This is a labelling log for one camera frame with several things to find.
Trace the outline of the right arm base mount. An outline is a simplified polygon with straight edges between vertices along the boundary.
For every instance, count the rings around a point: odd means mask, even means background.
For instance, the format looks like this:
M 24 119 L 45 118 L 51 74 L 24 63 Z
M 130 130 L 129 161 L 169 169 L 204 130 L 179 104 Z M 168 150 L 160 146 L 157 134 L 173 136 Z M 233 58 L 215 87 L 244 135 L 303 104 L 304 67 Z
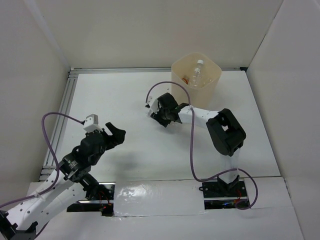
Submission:
M 205 210 L 235 209 L 236 205 L 243 209 L 250 205 L 243 180 L 230 190 L 224 189 L 217 180 L 203 182 L 198 190 L 202 192 Z

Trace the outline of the clear bottle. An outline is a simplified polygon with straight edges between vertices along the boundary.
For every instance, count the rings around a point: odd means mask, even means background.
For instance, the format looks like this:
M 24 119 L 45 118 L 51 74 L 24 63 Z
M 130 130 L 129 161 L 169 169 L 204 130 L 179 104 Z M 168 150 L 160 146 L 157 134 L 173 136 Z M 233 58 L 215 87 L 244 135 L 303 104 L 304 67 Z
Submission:
M 212 76 L 203 76 L 202 77 L 202 86 L 205 87 L 214 81 L 215 81 L 215 78 Z

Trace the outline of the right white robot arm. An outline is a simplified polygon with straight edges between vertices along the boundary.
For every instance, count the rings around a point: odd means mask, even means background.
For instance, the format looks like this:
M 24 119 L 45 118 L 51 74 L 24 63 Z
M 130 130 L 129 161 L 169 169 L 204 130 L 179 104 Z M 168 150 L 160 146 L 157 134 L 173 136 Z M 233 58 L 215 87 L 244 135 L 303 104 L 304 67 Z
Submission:
M 247 135 L 233 113 L 224 108 L 221 111 L 205 110 L 188 103 L 178 104 L 170 93 L 153 100 L 149 116 L 161 126 L 170 123 L 191 124 L 208 131 L 214 148 L 219 153 L 220 171 L 217 176 L 218 190 L 223 196 L 230 196 L 239 182 L 239 152 Z

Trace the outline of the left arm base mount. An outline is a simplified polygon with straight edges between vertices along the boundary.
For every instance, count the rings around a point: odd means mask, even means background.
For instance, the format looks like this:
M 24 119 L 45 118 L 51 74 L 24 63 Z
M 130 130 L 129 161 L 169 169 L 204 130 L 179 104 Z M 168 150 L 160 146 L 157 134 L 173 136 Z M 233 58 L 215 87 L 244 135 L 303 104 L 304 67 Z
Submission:
M 99 213 L 103 217 L 114 216 L 115 182 L 100 182 L 97 194 L 90 200 L 78 200 L 70 205 L 67 213 Z

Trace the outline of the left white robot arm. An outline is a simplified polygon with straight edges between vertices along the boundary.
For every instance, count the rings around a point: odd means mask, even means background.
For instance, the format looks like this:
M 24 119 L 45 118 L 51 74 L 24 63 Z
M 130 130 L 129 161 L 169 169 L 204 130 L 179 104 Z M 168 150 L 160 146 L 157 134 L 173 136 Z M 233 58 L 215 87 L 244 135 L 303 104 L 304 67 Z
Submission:
M 126 131 L 110 122 L 105 127 L 111 134 L 93 126 L 30 199 L 20 200 L 15 207 L 0 212 L 0 232 L 6 240 L 34 240 L 52 218 L 73 203 L 109 195 L 111 191 L 99 184 L 90 170 L 106 151 L 124 142 Z

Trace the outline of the clear bottle pointing down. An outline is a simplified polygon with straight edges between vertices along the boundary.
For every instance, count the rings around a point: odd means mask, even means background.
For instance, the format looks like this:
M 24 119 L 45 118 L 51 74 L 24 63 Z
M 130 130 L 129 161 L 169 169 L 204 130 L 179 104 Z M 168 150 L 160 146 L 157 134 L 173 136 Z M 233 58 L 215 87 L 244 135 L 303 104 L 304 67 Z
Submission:
M 200 88 L 203 84 L 203 67 L 204 67 L 204 61 L 202 59 L 199 59 L 197 61 L 196 67 L 193 70 L 193 76 L 191 78 L 191 86 L 193 88 Z

